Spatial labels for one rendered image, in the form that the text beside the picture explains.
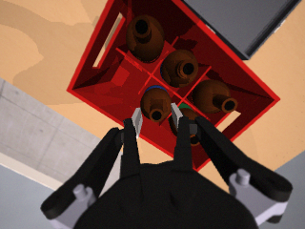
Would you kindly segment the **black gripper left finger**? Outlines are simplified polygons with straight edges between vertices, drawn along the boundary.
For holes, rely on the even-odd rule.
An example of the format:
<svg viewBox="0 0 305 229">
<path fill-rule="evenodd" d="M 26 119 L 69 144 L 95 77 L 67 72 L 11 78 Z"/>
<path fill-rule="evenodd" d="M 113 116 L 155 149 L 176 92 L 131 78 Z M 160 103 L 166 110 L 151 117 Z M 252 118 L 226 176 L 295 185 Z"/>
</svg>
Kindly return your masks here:
<svg viewBox="0 0 305 229">
<path fill-rule="evenodd" d="M 142 122 L 136 108 L 132 118 L 123 120 L 124 129 L 109 129 L 75 174 L 43 201 L 40 209 L 54 229 L 72 229 L 99 198 L 122 146 L 117 201 L 124 215 L 138 213 L 144 203 L 136 140 Z"/>
</svg>

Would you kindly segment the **red bottle crate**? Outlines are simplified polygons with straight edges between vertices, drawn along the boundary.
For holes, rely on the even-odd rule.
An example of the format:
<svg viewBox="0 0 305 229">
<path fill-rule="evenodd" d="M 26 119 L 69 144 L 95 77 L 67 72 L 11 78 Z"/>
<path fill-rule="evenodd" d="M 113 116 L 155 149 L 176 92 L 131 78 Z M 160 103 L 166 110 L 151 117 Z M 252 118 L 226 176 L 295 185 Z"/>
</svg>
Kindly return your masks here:
<svg viewBox="0 0 305 229">
<path fill-rule="evenodd" d="M 93 67 L 120 12 L 123 17 L 97 67 Z M 162 53 L 155 62 L 150 64 L 135 58 L 129 51 L 126 42 L 129 24 L 134 17 L 142 14 L 148 14 L 157 19 L 165 34 Z M 163 60 L 176 50 L 190 51 L 198 62 L 198 73 L 195 80 L 183 88 L 168 85 L 160 74 Z M 237 100 L 235 111 L 241 115 L 221 132 L 231 142 L 280 100 L 180 0 L 131 0 L 105 28 L 96 46 L 91 63 L 91 104 L 95 110 L 124 127 L 123 120 L 132 118 L 135 109 L 140 108 L 144 92 L 152 85 L 160 85 L 166 89 L 177 107 L 184 102 L 198 116 L 204 116 L 217 127 L 230 113 L 221 111 L 216 114 L 206 114 L 198 110 L 187 99 L 187 95 L 202 78 L 225 83 L 231 91 L 231 97 Z M 172 112 L 162 121 L 153 122 L 142 114 L 143 122 L 139 137 L 173 158 L 176 136 L 173 134 L 168 120 L 171 115 Z"/>
</svg>

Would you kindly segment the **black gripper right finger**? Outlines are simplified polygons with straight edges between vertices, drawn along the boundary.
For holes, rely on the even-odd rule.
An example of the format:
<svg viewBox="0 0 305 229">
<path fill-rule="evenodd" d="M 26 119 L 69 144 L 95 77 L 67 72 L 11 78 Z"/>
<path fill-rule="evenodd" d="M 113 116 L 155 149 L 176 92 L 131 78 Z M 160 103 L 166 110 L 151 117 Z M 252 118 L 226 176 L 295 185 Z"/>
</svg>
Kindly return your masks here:
<svg viewBox="0 0 305 229">
<path fill-rule="evenodd" d="M 181 212 L 194 207 L 193 134 L 228 185 L 229 193 L 249 209 L 257 225 L 265 220 L 279 223 L 293 191 L 292 183 L 245 155 L 204 116 L 190 120 L 175 103 L 171 108 L 177 130 L 169 182 L 173 207 Z"/>
</svg>

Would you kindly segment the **dark grey tray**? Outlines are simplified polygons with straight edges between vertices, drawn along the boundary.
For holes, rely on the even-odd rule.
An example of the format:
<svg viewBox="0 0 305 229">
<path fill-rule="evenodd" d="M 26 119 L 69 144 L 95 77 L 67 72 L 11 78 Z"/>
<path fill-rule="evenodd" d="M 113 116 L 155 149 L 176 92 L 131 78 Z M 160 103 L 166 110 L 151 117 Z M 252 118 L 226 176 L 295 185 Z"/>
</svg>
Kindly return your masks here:
<svg viewBox="0 0 305 229">
<path fill-rule="evenodd" d="M 302 0 L 180 1 L 245 61 L 252 58 Z"/>
</svg>

